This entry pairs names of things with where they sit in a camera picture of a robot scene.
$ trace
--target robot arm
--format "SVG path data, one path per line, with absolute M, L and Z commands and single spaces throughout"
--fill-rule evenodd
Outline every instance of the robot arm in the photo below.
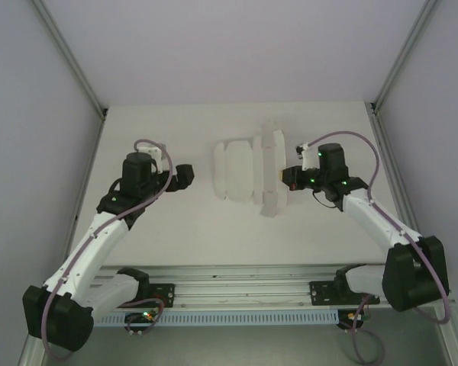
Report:
M 440 299 L 437 284 L 411 247 L 409 238 L 426 255 L 448 293 L 446 262 L 440 240 L 434 236 L 424 238 L 393 217 L 374 198 L 370 201 L 368 185 L 360 178 L 349 176 L 341 145 L 328 143 L 318 147 L 319 169 L 311 167 L 306 148 L 307 144 L 297 146 L 297 153 L 303 157 L 302 166 L 285 169 L 283 182 L 290 191 L 306 188 L 323 191 L 337 209 L 361 225 L 386 255 L 384 265 L 352 265 L 337 271 L 333 286 L 341 303 L 346 302 L 343 299 L 349 298 L 350 294 L 373 294 L 385 297 L 395 310 L 404 311 Z
M 101 199 L 97 214 L 87 233 L 53 276 L 42 287 L 30 286 L 23 304 L 28 332 L 41 338 L 41 323 L 46 302 L 56 291 L 47 316 L 50 343 L 78 351 L 92 332 L 94 322 L 123 303 L 149 297 L 149 276 L 133 268 L 121 269 L 112 280 L 95 291 L 90 285 L 112 249 L 125 237 L 145 207 L 116 220 L 115 217 L 137 207 L 157 194 L 167 184 L 169 173 L 163 171 L 161 151 L 154 147 L 127 155 L 122 177 L 114 182 Z M 193 181 L 191 165 L 178 165 L 166 191 L 187 188 Z M 99 233 L 102 225 L 110 222 Z

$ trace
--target white tabletop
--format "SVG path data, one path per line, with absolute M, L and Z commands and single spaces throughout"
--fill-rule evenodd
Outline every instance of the white tabletop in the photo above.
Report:
M 251 139 L 275 121 L 285 135 L 288 166 L 300 163 L 294 146 L 336 130 L 374 141 L 365 105 L 356 102 L 192 104 L 112 107 L 93 165 L 74 246 L 87 230 L 100 199 L 121 176 L 133 143 L 164 143 L 174 164 L 192 164 L 195 180 L 185 191 L 164 194 L 137 220 L 106 265 L 301 265 L 384 262 L 379 247 L 346 214 L 322 207 L 310 191 L 289 192 L 285 212 L 261 217 L 252 204 L 222 201 L 213 189 L 212 152 L 221 141 Z M 343 145 L 350 175 L 368 181 L 374 158 L 353 136 Z M 383 169 L 374 195 L 395 213 Z

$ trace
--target metal frame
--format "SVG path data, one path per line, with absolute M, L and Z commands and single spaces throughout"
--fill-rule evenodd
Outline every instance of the metal frame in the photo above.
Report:
M 389 92 L 392 89 L 392 86 L 395 83 L 395 80 L 399 77 L 405 63 L 410 57 L 413 49 L 418 44 L 418 41 L 421 35 L 424 32 L 424 29 L 429 24 L 429 21 L 434 15 L 434 11 L 437 9 L 437 6 L 440 4 L 441 0 L 427 0 L 421 11 L 419 12 L 418 17 L 415 19 L 414 25 L 412 26 L 409 34 L 402 46 L 400 52 L 395 59 L 392 68 L 389 71 L 389 74 L 385 78 L 385 81 L 380 88 L 380 91 L 375 99 L 374 110 L 379 111 L 383 103 L 389 96 Z
M 385 174 L 392 190 L 392 198 L 397 208 L 397 214 L 405 225 L 411 227 L 413 230 L 418 230 L 418 224 L 414 212 L 412 211 L 411 203 L 408 199 L 407 191 L 405 190 L 404 182 L 398 170 L 398 165 L 392 152 L 383 122 L 379 116 L 376 115 L 372 104 L 365 103 L 365 106 L 373 134 L 375 135 L 379 147 L 380 156 L 382 157 L 383 168 L 385 169 Z
M 37 15 L 48 30 L 53 43 L 56 45 L 57 49 L 65 59 L 73 75 L 75 76 L 75 79 L 78 81 L 80 87 L 85 92 L 85 95 L 90 101 L 90 104 L 95 109 L 100 119 L 105 120 L 105 108 L 102 107 L 102 104 L 98 100 L 95 91 L 83 73 L 82 68 L 79 66 L 78 61 L 76 61 L 75 55 L 73 55 L 73 52 L 71 52 L 68 43 L 65 41 L 56 21 L 49 12 L 47 6 L 44 4 L 44 1 L 31 0 L 31 4 L 36 9 Z
M 435 308 L 438 317 L 444 316 L 442 306 Z M 440 327 L 440 333 L 443 337 L 445 351 L 450 357 L 453 366 L 458 365 L 458 308 L 455 303 L 451 304 L 452 316 L 448 324 Z

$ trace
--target white wall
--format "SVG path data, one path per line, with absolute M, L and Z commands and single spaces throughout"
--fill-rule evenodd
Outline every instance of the white wall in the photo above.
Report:
M 382 109 L 412 206 L 458 299 L 458 1 L 442 2 Z
M 0 366 L 24 344 L 22 294 L 60 263 L 99 123 L 31 5 L 0 0 Z
M 105 105 L 372 101 L 424 0 L 46 0 Z

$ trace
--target white packaging insert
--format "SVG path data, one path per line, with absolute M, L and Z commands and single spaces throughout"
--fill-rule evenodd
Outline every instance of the white packaging insert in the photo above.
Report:
M 219 143 L 214 149 L 214 192 L 220 199 L 249 202 L 260 214 L 275 217 L 287 205 L 287 187 L 279 180 L 286 167 L 285 138 L 275 123 L 262 125 L 261 135 Z

